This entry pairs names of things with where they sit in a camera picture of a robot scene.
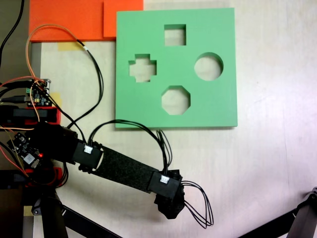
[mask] yellow tape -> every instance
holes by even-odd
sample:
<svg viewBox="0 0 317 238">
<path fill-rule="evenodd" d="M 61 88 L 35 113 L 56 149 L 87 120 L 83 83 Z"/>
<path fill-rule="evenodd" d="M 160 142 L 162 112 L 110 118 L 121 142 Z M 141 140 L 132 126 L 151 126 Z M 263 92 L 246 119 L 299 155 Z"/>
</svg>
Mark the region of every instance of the yellow tape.
<svg viewBox="0 0 317 238">
<path fill-rule="evenodd" d="M 25 217 L 33 217 L 33 213 L 31 212 L 32 206 L 24 206 L 24 216 Z"/>
<path fill-rule="evenodd" d="M 57 50 L 58 51 L 84 51 L 83 47 L 78 42 L 58 42 Z"/>
<path fill-rule="evenodd" d="M 54 99 L 54 101 L 61 107 L 61 97 L 59 93 L 50 93 L 50 96 Z"/>
</svg>

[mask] circular hole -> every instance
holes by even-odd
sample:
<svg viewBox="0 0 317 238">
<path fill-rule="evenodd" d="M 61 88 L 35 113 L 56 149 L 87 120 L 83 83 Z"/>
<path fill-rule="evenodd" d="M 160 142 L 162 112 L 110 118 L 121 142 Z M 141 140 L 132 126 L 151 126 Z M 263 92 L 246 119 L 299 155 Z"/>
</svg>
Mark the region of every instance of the circular hole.
<svg viewBox="0 0 317 238">
<path fill-rule="evenodd" d="M 213 81 L 222 74 L 223 62 L 214 53 L 204 53 L 198 57 L 194 69 L 197 76 L 202 80 Z"/>
</svg>

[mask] electronic circuit board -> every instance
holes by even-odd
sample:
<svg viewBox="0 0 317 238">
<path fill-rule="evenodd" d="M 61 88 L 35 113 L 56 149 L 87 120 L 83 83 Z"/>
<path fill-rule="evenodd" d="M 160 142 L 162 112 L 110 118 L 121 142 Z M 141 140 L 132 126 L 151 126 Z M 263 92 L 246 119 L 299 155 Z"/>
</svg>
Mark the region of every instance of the electronic circuit board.
<svg viewBox="0 0 317 238">
<path fill-rule="evenodd" d="M 13 144 L 10 141 L 7 142 L 9 148 L 18 154 L 26 164 L 32 168 L 36 168 L 42 160 L 43 154 L 39 150 L 30 146 L 29 140 L 21 133 L 17 133 L 14 137 Z"/>
<path fill-rule="evenodd" d="M 50 93 L 50 83 L 51 81 L 49 79 L 44 79 L 43 82 L 39 82 L 40 86 L 43 87 L 46 92 L 49 94 Z M 30 96 L 31 88 L 26 89 L 26 94 L 27 96 Z M 32 98 L 35 107 L 51 107 L 52 103 L 51 101 L 47 100 L 45 97 L 43 97 L 42 94 L 40 94 L 39 89 L 36 87 L 32 88 Z M 31 100 L 27 103 L 28 107 L 32 107 Z"/>
</svg>

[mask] octagonal hole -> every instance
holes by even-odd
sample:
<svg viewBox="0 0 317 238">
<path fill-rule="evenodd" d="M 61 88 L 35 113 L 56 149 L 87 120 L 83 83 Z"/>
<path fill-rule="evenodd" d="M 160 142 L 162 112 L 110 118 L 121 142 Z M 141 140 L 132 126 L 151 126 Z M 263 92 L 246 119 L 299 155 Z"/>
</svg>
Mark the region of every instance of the octagonal hole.
<svg viewBox="0 0 317 238">
<path fill-rule="evenodd" d="M 214 53 L 204 53 L 198 57 L 194 69 L 202 80 L 213 81 L 222 74 L 223 62 L 220 56 Z"/>
<path fill-rule="evenodd" d="M 170 115 L 182 115 L 190 107 L 190 93 L 182 86 L 169 86 L 162 94 L 162 107 Z"/>
</svg>

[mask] black mount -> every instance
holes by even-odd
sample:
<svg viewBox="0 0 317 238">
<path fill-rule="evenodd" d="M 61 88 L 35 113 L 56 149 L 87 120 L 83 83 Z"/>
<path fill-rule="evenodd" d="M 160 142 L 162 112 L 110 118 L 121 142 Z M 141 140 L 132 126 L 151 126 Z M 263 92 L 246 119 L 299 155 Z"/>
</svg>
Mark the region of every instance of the black mount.
<svg viewBox="0 0 317 238">
<path fill-rule="evenodd" d="M 317 225 L 317 187 L 309 192 L 298 207 L 256 228 L 240 238 L 313 238 Z"/>
</svg>

